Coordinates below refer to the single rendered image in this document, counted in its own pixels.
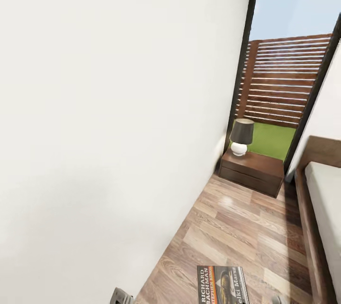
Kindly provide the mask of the hardback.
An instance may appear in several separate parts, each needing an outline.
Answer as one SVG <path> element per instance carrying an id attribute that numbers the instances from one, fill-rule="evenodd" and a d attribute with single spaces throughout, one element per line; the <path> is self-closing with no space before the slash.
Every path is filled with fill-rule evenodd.
<path id="1" fill-rule="evenodd" d="M 197 265 L 198 304 L 250 304 L 242 267 Z"/>

